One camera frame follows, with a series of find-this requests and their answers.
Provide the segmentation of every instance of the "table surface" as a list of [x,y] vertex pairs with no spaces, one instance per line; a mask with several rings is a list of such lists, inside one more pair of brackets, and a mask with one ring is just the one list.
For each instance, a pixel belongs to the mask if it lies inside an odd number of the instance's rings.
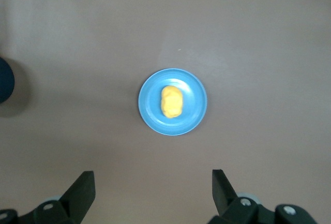
[[[212,169],[267,208],[331,219],[331,0],[0,0],[16,87],[0,105],[0,208],[19,214],[94,170],[83,223],[207,223]],[[138,93],[182,68],[201,124],[152,131]]]

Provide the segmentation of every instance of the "yellow food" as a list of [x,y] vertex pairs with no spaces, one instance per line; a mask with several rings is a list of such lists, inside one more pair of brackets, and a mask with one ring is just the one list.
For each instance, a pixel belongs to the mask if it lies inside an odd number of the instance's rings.
[[180,116],[183,110],[183,94],[175,86],[166,86],[161,93],[161,109],[167,118]]

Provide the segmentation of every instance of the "dark blue object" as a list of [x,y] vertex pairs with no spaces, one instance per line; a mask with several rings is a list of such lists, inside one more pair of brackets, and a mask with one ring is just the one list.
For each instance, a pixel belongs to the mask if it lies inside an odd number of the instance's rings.
[[0,103],[7,100],[14,90],[14,74],[8,63],[0,57]]

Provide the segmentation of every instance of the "screw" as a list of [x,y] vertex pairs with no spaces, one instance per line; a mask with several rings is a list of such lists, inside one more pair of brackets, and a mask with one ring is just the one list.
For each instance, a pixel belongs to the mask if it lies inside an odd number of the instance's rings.
[[6,219],[8,217],[7,213],[0,214],[0,220]]
[[50,210],[52,207],[53,207],[53,204],[52,204],[52,203],[49,203],[49,204],[46,204],[46,205],[43,207],[43,210]]
[[242,198],[242,199],[240,200],[240,203],[241,203],[243,206],[250,206],[250,205],[252,205],[252,204],[250,203],[250,201],[249,201],[248,199],[246,199],[246,198]]
[[290,206],[285,206],[283,207],[283,210],[288,214],[288,215],[295,215],[296,211],[294,208],[290,207]]

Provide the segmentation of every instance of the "blue plate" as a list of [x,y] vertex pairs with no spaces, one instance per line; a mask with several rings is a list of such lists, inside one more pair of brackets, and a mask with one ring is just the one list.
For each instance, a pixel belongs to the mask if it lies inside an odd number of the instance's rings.
[[[168,85],[183,93],[183,112],[167,118],[161,110],[161,92]],[[164,69],[151,75],[141,87],[139,111],[146,124],[163,135],[182,135],[194,129],[207,109],[207,94],[196,76],[182,69]]]

